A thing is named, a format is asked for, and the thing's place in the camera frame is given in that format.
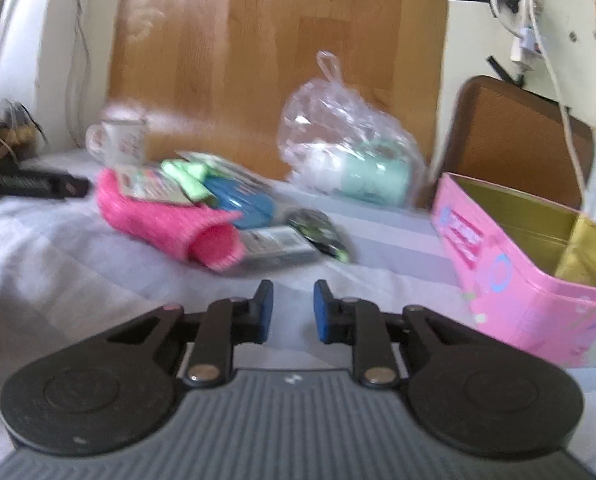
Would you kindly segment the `wooden headboard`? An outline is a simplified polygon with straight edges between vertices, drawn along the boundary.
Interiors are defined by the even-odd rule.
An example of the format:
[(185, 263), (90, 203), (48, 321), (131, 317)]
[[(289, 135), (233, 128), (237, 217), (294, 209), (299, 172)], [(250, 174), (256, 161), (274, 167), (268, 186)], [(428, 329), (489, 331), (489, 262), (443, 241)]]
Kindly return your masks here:
[(120, 0), (104, 117), (144, 119), (153, 159), (209, 152), (281, 178), (281, 109), (326, 50), (430, 157), (447, 15), (448, 0)]

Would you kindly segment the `blue plastic case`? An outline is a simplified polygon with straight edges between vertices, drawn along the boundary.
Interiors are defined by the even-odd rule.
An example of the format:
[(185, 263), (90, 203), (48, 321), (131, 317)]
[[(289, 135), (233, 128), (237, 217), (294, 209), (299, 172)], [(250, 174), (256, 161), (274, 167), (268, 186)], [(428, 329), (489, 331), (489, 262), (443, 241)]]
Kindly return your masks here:
[(207, 177), (203, 185), (212, 194), (212, 206), (239, 214), (234, 221), (237, 229), (266, 228), (272, 223), (275, 203), (266, 192), (241, 181), (222, 177)]

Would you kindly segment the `clear plastic bag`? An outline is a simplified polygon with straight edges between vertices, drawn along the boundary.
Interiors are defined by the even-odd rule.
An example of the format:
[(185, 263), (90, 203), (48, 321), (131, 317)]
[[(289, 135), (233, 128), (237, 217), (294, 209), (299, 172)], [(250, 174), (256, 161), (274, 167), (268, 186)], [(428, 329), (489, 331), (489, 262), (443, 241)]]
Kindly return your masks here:
[(336, 55), (319, 51), (322, 76), (289, 96), (278, 127), (281, 160), (300, 188), (387, 208), (415, 206), (426, 177), (417, 142), (342, 79)]

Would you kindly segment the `white printed mug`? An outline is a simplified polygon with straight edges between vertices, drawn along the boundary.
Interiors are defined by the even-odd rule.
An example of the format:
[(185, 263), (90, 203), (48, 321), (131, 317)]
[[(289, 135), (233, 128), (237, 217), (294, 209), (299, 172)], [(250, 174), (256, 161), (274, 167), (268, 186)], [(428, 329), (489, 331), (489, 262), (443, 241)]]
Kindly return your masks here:
[(86, 150), (108, 168), (142, 166), (146, 158), (145, 120), (109, 119), (88, 127)]

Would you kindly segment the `silver sachet packet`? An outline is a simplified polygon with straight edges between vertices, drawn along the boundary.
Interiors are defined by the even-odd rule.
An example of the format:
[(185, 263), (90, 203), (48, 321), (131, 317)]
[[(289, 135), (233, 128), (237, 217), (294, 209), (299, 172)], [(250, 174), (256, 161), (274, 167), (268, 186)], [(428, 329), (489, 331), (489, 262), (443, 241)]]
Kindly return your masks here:
[(284, 266), (319, 258), (319, 251), (291, 226), (243, 230), (240, 240), (245, 248), (246, 266)]

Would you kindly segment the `mint green roll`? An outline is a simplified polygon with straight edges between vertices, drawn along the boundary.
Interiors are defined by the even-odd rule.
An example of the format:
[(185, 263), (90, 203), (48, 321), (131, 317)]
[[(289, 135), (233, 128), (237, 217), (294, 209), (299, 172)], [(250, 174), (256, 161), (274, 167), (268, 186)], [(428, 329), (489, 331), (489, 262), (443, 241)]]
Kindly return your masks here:
[(387, 207), (405, 204), (411, 174), (406, 160), (330, 144), (312, 148), (300, 170), (303, 183), (316, 191)]

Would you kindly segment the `black remote control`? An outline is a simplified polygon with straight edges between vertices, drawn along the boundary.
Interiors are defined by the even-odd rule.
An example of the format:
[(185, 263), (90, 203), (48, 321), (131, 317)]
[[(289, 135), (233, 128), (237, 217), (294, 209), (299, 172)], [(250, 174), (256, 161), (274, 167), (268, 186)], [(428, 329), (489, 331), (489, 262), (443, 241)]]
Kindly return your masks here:
[(0, 196), (66, 200), (84, 198), (92, 183), (86, 178), (59, 172), (0, 168)]

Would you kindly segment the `pink tin box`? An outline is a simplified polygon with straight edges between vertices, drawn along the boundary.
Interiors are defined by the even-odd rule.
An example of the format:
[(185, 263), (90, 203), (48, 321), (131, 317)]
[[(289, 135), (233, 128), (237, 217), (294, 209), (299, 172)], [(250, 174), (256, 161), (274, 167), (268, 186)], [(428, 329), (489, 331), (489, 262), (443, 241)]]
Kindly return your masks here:
[(575, 209), (443, 174), (432, 206), (478, 330), (562, 367), (596, 366), (596, 223)]

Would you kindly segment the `dark green black pouch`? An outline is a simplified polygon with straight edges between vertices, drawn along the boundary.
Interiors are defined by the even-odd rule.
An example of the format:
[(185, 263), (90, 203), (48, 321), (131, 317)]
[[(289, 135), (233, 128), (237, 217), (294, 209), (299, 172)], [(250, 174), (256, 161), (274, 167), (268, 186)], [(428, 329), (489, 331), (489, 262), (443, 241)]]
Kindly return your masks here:
[(298, 208), (289, 211), (285, 219), (321, 254), (342, 263), (351, 261), (347, 246), (326, 214), (315, 209)]

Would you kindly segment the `striped bed sheet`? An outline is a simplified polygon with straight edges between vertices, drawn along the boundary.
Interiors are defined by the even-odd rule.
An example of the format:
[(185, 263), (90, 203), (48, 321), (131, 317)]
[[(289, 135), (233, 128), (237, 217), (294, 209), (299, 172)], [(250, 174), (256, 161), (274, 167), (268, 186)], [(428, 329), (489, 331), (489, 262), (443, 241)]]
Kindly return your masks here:
[(277, 188), (283, 208), (320, 209), (353, 259), (217, 274), (116, 232), (95, 200), (0, 200), (0, 392), (25, 365), (167, 304), (189, 313), (274, 285), (265, 344), (235, 351), (232, 382), (184, 392), (153, 434), (98, 457), (50, 457), (0, 420), (0, 479), (596, 479), (596, 367), (575, 371), (586, 399), (566, 452), (528, 463), (456, 452), (409, 416), (398, 394), (351, 377), (351, 351), (319, 341), (313, 287), (398, 313), (420, 304), (473, 319), (427, 214)]

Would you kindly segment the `printed card packet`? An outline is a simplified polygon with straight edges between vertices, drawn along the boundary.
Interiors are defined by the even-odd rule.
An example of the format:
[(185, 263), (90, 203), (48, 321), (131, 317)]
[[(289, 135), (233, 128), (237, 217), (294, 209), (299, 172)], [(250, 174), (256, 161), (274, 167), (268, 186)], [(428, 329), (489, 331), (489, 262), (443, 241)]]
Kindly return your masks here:
[(115, 168), (120, 193), (132, 200), (189, 206), (191, 201), (179, 184), (158, 168), (118, 166)]

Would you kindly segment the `pink knitted cloth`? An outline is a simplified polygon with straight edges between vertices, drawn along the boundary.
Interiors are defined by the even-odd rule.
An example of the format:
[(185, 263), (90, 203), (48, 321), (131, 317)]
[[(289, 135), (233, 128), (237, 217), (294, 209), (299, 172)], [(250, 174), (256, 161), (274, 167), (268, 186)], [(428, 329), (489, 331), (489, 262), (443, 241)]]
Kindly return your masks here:
[(217, 272), (232, 268), (245, 256), (245, 245), (234, 226), (239, 218), (235, 211), (133, 200), (121, 194), (112, 169), (98, 174), (96, 202), (101, 217), (113, 229), (176, 260), (197, 261)]

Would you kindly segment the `brown chair backrest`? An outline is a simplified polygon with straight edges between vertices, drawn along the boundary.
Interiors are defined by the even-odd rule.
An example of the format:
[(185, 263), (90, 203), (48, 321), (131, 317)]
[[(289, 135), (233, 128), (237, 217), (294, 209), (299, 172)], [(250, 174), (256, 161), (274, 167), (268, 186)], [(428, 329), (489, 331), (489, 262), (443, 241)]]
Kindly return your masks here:
[(558, 104), (488, 76), (458, 93), (440, 171), (582, 205)]

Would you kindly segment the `green cloth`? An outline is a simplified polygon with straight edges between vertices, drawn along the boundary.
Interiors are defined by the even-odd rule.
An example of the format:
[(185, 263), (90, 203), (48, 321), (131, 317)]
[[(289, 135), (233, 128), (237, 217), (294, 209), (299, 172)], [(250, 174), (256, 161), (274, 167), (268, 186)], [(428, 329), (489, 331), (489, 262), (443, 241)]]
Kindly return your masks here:
[(161, 162), (161, 170), (182, 189), (188, 200), (202, 203), (212, 197), (205, 180), (209, 170), (202, 162), (187, 162), (183, 159), (169, 159)]

